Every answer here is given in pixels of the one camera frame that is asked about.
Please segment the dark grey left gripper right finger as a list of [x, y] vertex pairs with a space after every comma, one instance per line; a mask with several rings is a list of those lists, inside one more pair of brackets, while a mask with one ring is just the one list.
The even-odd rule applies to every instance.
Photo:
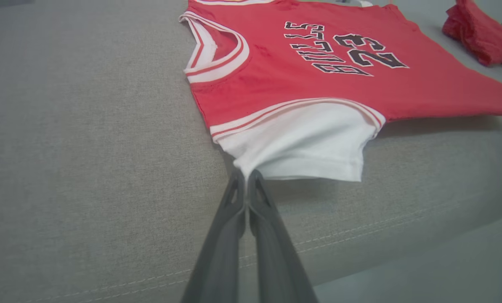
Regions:
[[259, 301], [316, 303], [318, 299], [266, 181], [254, 170], [248, 182], [250, 227], [256, 239]]

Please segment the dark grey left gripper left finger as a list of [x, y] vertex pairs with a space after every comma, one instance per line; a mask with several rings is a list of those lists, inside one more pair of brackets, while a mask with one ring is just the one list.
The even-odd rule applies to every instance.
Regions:
[[233, 170], [181, 298], [182, 303], [239, 301], [239, 241], [245, 232], [245, 178]]

